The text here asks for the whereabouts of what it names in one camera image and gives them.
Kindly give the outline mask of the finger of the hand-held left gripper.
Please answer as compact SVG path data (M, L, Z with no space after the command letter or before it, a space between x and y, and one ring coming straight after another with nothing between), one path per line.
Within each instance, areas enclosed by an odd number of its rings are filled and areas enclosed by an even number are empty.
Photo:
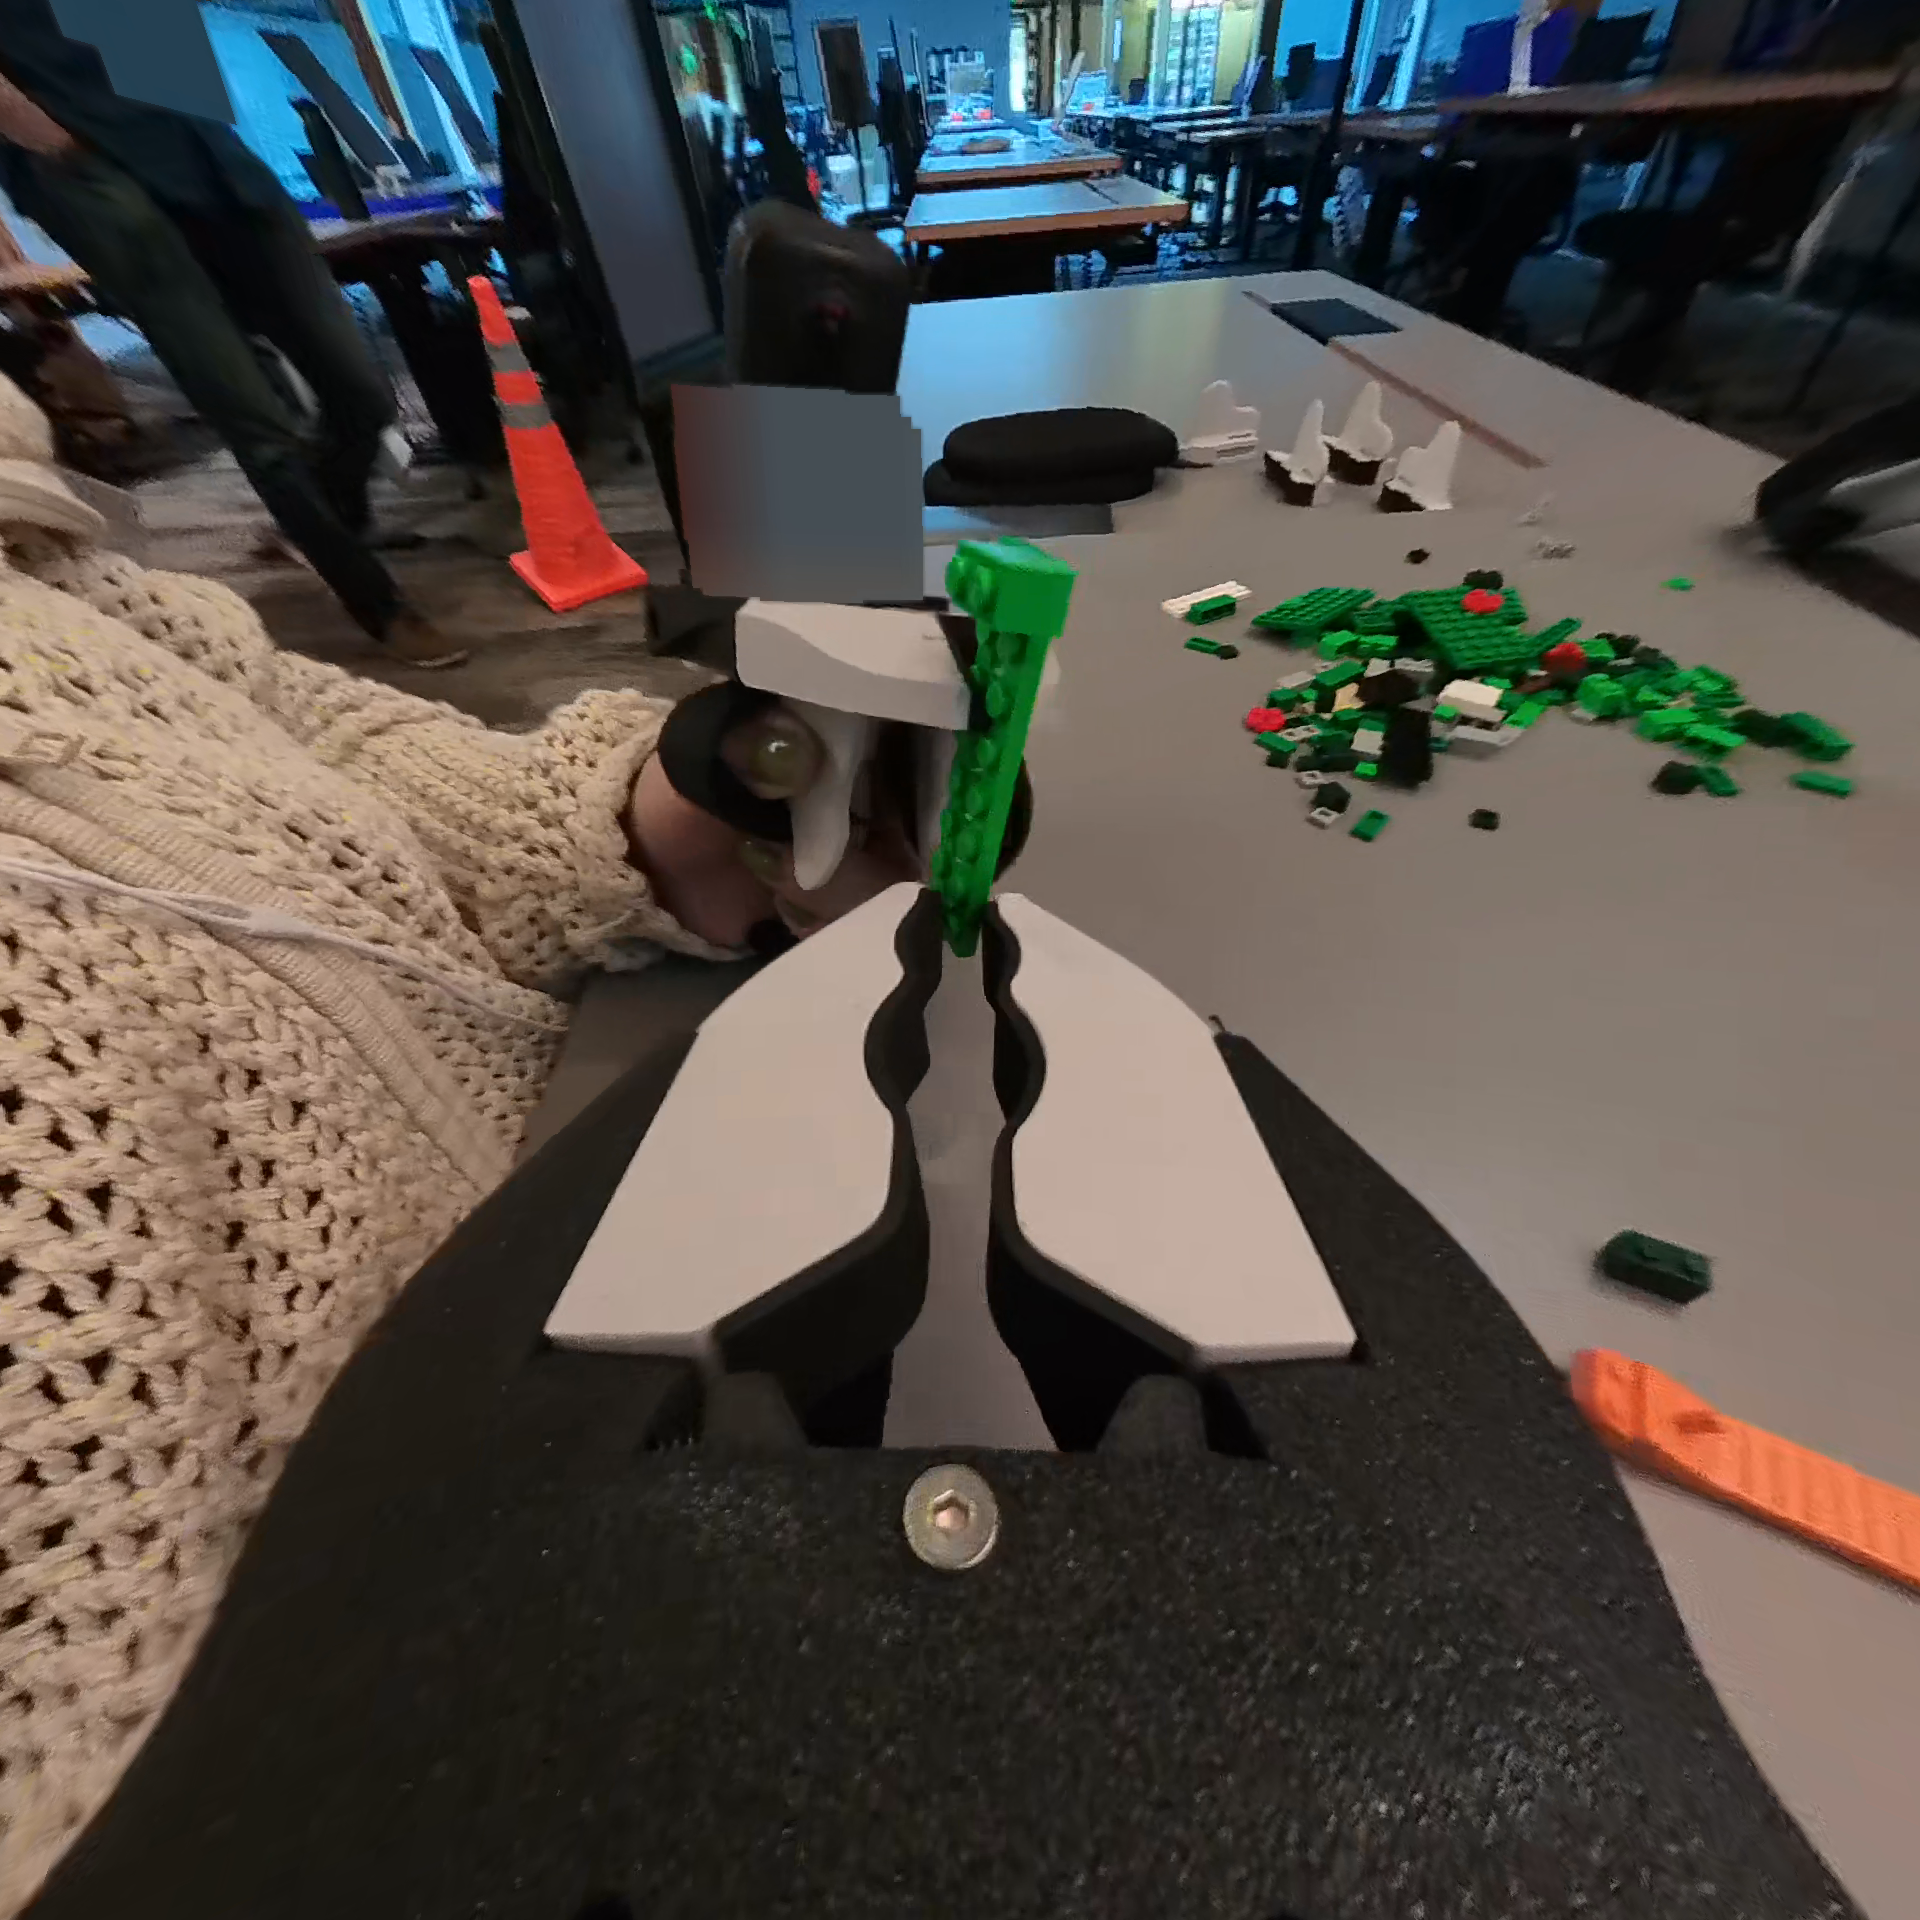
M949 678L954 654L928 608L753 599L737 612L738 678Z
M886 663L840 656L790 656L772 663L737 658L748 688L776 692L790 707L850 714L915 729L960 731L972 692L949 654L915 654Z

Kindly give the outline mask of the orange brick separator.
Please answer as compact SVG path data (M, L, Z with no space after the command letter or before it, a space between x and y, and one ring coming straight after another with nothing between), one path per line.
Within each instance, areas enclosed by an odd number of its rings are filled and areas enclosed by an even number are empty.
M1618 1351L1577 1351L1569 1385L1584 1424L1634 1471L1916 1594L1916 1494L1744 1424Z

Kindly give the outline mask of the small dark green grey brick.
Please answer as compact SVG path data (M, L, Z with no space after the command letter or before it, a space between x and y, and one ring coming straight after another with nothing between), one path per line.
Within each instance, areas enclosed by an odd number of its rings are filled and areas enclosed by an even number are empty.
M1620 1230L1596 1256L1596 1271L1620 1288L1669 1306L1692 1306L1712 1291L1712 1260L1681 1242Z

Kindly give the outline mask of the black bag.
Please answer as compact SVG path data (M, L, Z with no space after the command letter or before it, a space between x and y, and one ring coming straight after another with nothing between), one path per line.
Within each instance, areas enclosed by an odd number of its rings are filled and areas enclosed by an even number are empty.
M1120 408L1060 408L960 424L923 471L931 507L1112 507L1182 462L1178 434Z

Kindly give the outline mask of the long wooden workbench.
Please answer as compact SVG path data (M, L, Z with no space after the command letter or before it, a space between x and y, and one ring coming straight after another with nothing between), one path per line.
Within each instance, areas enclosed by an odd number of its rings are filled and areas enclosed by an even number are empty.
M1620 121L1673 121L1777 113L1804 107L1877 106L1910 92L1916 74L1894 66L1834 70L1814 74L1765 74L1676 79L1618 86L1542 87L1525 94L1491 94L1435 103L1450 121L1510 123L1526 128Z

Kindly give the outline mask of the pile of lego pieces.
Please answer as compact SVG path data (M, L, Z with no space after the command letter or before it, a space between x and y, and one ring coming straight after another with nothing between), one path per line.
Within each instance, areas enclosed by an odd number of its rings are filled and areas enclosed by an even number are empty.
M1400 593L1321 584L1266 608L1226 582L1154 610L1193 656L1274 654L1238 720L1252 764L1307 831L1362 847L1389 828L1395 802L1501 762L1555 723L1654 750L1646 786L1659 801L1738 801L1762 760L1796 796L1860 791L1856 744L1828 718L1765 707L1734 673L1632 631L1536 616L1496 567Z

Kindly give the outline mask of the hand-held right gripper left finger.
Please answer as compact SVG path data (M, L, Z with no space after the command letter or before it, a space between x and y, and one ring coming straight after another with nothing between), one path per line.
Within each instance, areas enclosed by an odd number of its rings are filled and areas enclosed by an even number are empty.
M696 1031L554 1303L565 1351L742 1361L778 1295L826 1276L896 1196L906 1095L869 1042L923 1035L933 891L898 883L766 962Z

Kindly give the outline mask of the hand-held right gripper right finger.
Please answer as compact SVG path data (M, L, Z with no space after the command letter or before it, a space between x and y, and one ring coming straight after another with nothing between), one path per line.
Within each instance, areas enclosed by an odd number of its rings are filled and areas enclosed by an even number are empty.
M1176 1362L1352 1359L1357 1330L1214 1026L1027 896L981 935L1017 1266Z

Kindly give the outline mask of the grey partition panel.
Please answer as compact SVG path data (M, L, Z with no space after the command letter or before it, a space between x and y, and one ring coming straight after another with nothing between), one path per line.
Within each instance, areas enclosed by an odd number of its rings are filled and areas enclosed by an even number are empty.
M641 376L685 364L718 336L715 267L653 14L630 3L513 11L624 352Z

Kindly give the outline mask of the cream knit sweater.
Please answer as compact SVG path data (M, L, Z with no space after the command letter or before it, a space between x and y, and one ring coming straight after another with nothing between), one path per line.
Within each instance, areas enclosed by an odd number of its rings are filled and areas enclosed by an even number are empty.
M99 532L4 383L4 1916L330 1383L506 1180L568 1025L314 755L371 679Z

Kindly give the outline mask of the brown wooden table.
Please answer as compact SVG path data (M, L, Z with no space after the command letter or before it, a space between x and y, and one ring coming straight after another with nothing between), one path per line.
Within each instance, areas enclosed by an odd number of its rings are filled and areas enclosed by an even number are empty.
M1082 137L1009 132L931 143L916 191L941 194L1003 186L1056 186L1115 177L1120 159Z
M1132 177L1054 179L916 194L904 219L912 249L1142 234L1187 227L1192 206Z

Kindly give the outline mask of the black office chair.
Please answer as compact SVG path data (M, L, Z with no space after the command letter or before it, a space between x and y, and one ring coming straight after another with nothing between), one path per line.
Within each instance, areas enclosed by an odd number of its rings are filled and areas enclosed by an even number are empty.
M1917 398L1862 416L1770 473L1753 502L1765 544L1789 562L1856 558L1917 529Z

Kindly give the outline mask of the wide green lego plate with holes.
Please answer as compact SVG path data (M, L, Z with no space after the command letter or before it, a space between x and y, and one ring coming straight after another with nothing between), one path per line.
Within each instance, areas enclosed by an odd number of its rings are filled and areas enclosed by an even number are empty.
M1064 631L997 631L972 622L976 650L964 667L972 714L952 755L939 838L928 857L928 887L939 899L954 955L976 951L1014 812L1027 735L1041 702L1051 646Z

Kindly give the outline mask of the orange traffic cone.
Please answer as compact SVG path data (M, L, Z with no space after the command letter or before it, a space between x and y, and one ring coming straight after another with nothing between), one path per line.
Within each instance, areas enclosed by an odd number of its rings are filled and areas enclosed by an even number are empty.
M473 274L466 292L482 329L520 502L523 544L509 558L514 574L554 612L644 591L646 569L601 522L494 281Z

